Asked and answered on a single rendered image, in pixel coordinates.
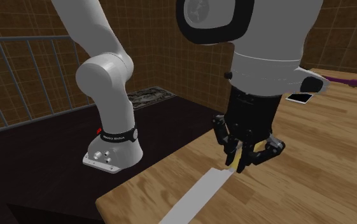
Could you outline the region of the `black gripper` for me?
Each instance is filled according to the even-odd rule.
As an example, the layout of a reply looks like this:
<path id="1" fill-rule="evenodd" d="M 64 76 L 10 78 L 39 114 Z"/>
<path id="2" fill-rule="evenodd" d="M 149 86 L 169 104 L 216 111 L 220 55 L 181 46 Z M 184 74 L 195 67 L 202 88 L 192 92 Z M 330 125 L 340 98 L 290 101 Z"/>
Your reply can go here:
<path id="1" fill-rule="evenodd" d="M 281 154 L 286 145 L 271 134 L 272 122 L 281 98 L 282 95 L 251 95 L 231 87 L 227 112 L 224 116 L 213 117 L 216 140 L 227 155 L 225 165 L 234 161 L 239 142 L 237 139 L 245 142 L 236 168 L 237 173 L 241 173 L 246 166 L 259 165 Z M 267 140 L 265 149 L 254 151 L 255 143 L 264 140 Z"/>

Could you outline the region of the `yellow-handled grey knife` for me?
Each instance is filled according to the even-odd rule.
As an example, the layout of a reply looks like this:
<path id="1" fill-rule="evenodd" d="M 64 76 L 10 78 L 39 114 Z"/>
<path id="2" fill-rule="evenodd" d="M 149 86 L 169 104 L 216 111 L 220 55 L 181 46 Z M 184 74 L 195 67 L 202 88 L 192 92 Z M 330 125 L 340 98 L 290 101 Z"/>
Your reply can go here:
<path id="1" fill-rule="evenodd" d="M 242 146 L 237 146 L 234 161 L 228 169 L 210 168 L 172 207 L 158 224 L 189 224 L 213 195 L 237 170 Z"/>

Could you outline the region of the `white phone with black screen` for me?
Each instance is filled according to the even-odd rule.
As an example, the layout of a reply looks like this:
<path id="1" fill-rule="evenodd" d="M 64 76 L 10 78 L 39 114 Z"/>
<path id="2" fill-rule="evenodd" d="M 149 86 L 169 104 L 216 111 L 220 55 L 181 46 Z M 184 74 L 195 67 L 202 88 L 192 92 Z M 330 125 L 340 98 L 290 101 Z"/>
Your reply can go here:
<path id="1" fill-rule="evenodd" d="M 287 96 L 286 100 L 291 102 L 296 102 L 299 104 L 307 104 L 308 101 L 313 97 L 313 94 L 308 93 L 293 93 Z"/>

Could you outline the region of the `grey patterned floor mat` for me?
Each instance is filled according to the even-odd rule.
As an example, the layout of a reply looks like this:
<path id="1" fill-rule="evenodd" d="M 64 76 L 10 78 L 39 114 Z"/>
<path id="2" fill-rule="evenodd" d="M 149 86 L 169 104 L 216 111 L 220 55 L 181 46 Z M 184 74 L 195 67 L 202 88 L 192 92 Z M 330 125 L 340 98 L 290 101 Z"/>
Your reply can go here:
<path id="1" fill-rule="evenodd" d="M 137 110 L 175 97 L 176 94 L 161 87 L 154 86 L 128 93 L 127 96 L 131 101 L 134 110 Z"/>

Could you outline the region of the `dark robot stand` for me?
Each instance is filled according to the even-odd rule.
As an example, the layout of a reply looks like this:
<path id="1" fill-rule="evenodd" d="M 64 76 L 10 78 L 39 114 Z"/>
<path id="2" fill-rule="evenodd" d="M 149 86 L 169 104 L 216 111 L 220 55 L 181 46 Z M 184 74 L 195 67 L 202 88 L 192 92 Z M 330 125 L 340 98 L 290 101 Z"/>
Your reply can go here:
<path id="1" fill-rule="evenodd" d="M 1 131 L 0 224 L 104 224 L 97 198 L 211 130 L 215 113 L 181 97 L 137 109 L 143 157 L 116 174 L 82 162 L 96 107 Z"/>

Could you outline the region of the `grey metal railing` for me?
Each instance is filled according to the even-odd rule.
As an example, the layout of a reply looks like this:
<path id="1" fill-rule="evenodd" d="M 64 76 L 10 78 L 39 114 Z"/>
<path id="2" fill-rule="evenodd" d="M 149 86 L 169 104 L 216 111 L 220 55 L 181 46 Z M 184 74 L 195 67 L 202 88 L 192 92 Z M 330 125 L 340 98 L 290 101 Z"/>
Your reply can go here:
<path id="1" fill-rule="evenodd" d="M 56 116 L 59 116 L 59 115 L 64 115 L 64 114 L 67 114 L 67 113 L 70 113 L 70 112 L 73 112 L 73 111 L 78 111 L 78 110 L 81 110 L 81 109 L 85 109 L 85 108 L 89 108 L 89 107 L 92 107 L 92 106 L 95 106 L 94 103 L 90 103 L 90 100 L 89 100 L 89 97 L 86 98 L 87 100 L 87 105 L 84 105 L 84 106 L 80 106 L 80 107 L 77 107 L 77 108 L 73 108 L 72 106 L 72 103 L 70 101 L 70 97 L 69 97 L 69 93 L 68 93 L 68 90 L 67 90 L 67 86 L 64 82 L 64 76 L 62 74 L 62 70 L 61 70 L 61 67 L 60 67 L 60 63 L 59 63 L 59 60 L 58 60 L 58 56 L 57 56 L 57 52 L 56 52 L 56 49 L 55 49 L 55 45 L 53 43 L 54 40 L 60 40 L 60 39 L 68 39 L 70 40 L 70 42 L 72 42 L 72 45 L 73 45 L 73 49 L 74 49 L 74 55 L 76 57 L 76 62 L 77 62 L 77 65 L 79 66 L 80 65 L 80 62 L 79 62 L 79 58 L 78 58 L 78 53 L 77 53 L 77 49 L 76 49 L 76 45 L 75 45 L 75 42 L 72 40 L 72 38 L 68 35 L 65 35 L 65 36 L 11 36 L 11 37 L 0 37 L 0 53 L 1 55 L 3 56 L 3 60 L 4 60 L 4 63 L 8 69 L 8 72 L 13 80 L 13 84 L 16 88 L 16 91 L 18 92 L 18 96 L 20 97 L 20 100 L 22 101 L 22 104 L 24 106 L 24 109 L 27 113 L 27 116 L 29 118 L 29 120 L 26 120 L 24 122 L 20 122 L 20 123 L 16 123 L 16 124 L 12 124 L 12 125 L 9 125 L 8 122 L 6 121 L 4 115 L 3 115 L 3 112 L 1 111 L 0 109 L 0 118 L 3 122 L 3 127 L 0 127 L 0 132 L 1 131 L 4 131 L 4 130 L 8 130 L 8 129 L 12 129 L 12 128 L 15 128 L 15 127 L 20 127 L 20 126 L 23 126 L 23 125 L 27 125 L 27 124 L 30 124 L 30 123 L 34 123 L 34 122 L 38 122 L 38 121 L 41 121 L 41 120 L 45 120 L 47 118 L 53 118 L 53 117 L 56 117 Z M 51 48 L 53 50 L 53 55 L 54 55 L 54 58 L 55 58 L 55 61 L 57 63 L 57 66 L 58 66 L 58 69 L 59 69 L 59 74 L 60 74 L 60 77 L 62 79 L 62 82 L 63 82 L 63 86 L 64 86 L 64 90 L 66 92 L 66 97 L 67 97 L 67 101 L 69 103 L 69 110 L 65 110 L 65 111 L 61 111 L 61 112 L 58 112 L 58 113 L 54 113 L 53 112 L 53 108 L 52 108 L 52 105 L 51 105 L 51 102 L 50 102 L 50 99 L 49 99 L 49 96 L 46 92 L 46 88 L 45 88 L 45 85 L 43 83 L 43 80 L 41 78 L 41 75 L 39 73 L 39 67 L 36 63 L 36 60 L 34 58 L 34 54 L 33 54 L 33 51 L 32 51 L 32 48 L 31 48 L 31 45 L 29 43 L 29 41 L 44 41 L 44 40 L 47 40 L 50 42 L 50 45 L 51 45 Z M 39 118 L 33 118 L 27 105 L 26 105 L 26 102 L 24 100 L 24 97 L 20 91 L 20 88 L 19 88 L 19 85 L 15 79 L 15 76 L 13 74 L 13 71 L 11 69 L 11 66 L 10 66 L 10 63 L 8 62 L 8 58 L 3 50 L 3 47 L 2 47 L 2 42 L 5 42 L 5 41 L 25 41 L 26 45 L 27 45 L 27 48 L 28 48 L 28 51 L 31 55 L 31 59 L 33 61 L 33 64 L 34 64 L 34 68 L 37 72 L 37 76 L 38 76 L 38 79 L 39 79 L 39 82 L 41 83 L 41 86 L 42 86 L 42 89 L 43 89 L 43 93 L 47 99 L 47 103 L 48 103 L 48 106 L 49 106 L 49 109 L 50 109 L 50 112 L 51 114 L 50 115 L 46 115 L 46 116 L 42 116 L 42 117 L 39 117 Z"/>

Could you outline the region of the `purple-handled long utensil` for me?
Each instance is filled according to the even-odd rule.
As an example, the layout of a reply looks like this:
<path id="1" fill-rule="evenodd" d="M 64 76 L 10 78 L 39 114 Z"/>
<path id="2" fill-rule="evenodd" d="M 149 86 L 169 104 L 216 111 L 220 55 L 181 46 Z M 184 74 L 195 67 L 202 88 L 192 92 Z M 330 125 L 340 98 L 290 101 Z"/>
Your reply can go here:
<path id="1" fill-rule="evenodd" d="M 343 84 L 349 85 L 350 87 L 353 87 L 353 88 L 357 87 L 356 79 L 347 80 L 347 79 L 333 78 L 333 77 L 329 77 L 329 76 L 324 76 L 324 78 L 326 78 L 327 80 L 332 81 L 332 82 L 343 83 Z"/>

